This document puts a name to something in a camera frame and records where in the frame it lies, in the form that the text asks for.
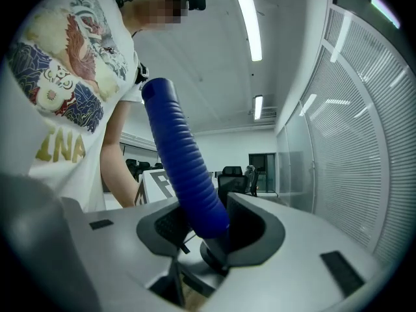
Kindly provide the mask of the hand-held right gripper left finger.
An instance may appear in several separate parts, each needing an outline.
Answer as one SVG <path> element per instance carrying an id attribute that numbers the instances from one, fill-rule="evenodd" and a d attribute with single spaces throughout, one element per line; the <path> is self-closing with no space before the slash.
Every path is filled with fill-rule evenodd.
<path id="1" fill-rule="evenodd" d="M 178 202 L 141 218 L 136 228 L 138 238 L 156 255 L 176 258 L 179 251 L 190 253 L 185 239 L 192 228 Z"/>

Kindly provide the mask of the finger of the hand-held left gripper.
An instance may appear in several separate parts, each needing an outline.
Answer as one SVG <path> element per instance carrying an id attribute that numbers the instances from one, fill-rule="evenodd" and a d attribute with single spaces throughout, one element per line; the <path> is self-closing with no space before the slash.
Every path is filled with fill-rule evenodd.
<path id="1" fill-rule="evenodd" d="M 200 244 L 202 259 L 217 273 L 228 274 L 228 249 L 220 239 L 202 240 Z"/>

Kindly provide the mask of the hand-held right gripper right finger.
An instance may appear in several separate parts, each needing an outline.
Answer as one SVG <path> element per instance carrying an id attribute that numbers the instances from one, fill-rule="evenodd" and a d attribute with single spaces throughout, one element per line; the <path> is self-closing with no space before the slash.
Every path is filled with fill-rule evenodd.
<path id="1" fill-rule="evenodd" d="M 263 264 L 283 245 L 285 228 L 280 219 L 244 199 L 245 195 L 227 195 L 229 252 L 227 267 L 249 267 Z"/>

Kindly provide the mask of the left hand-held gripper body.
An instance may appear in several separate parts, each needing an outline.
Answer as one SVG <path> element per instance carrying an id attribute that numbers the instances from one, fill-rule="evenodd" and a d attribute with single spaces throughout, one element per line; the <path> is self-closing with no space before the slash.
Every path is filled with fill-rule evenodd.
<path id="1" fill-rule="evenodd" d="M 146 170 L 139 175 L 135 206 L 175 197 L 175 191 L 164 169 Z"/>

